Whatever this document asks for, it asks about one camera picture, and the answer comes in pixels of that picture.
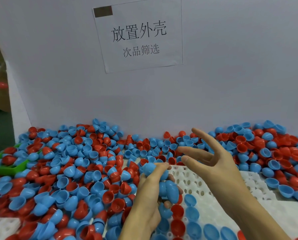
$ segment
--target paper sign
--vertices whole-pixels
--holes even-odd
[[[107,73],[183,64],[181,0],[94,8]]]

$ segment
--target brown rectangle on paper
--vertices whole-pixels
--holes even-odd
[[[113,15],[111,6],[96,7],[96,8],[93,9],[93,12],[94,12],[94,16],[96,18]]]

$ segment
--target green plastic bin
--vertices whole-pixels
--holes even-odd
[[[14,147],[18,148],[21,144],[16,144]],[[14,176],[18,172],[22,172],[27,168],[27,163],[29,160],[25,160],[20,165],[13,166],[0,166],[0,175],[1,176]]]

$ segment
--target person's left hand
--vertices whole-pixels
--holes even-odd
[[[143,235],[140,236],[140,239],[149,239],[151,233],[161,221],[158,210],[159,204],[162,204],[162,200],[159,198],[159,181],[164,171],[171,169],[171,165],[167,162],[159,162],[155,163],[155,165],[156,168],[150,176],[146,177],[144,174],[141,174],[134,204],[127,218],[127,220],[132,221],[133,224],[137,224],[139,228],[143,226]],[[167,180],[175,182],[175,178],[172,174],[168,175]],[[180,188],[179,193],[183,194],[183,190]],[[172,206],[169,201],[165,201],[163,204],[167,209],[170,209]]]

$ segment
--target white backdrop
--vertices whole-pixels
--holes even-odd
[[[182,0],[183,65],[106,74],[92,8],[131,1],[0,0],[33,126],[97,117],[162,136],[271,119],[298,134],[298,0]]]

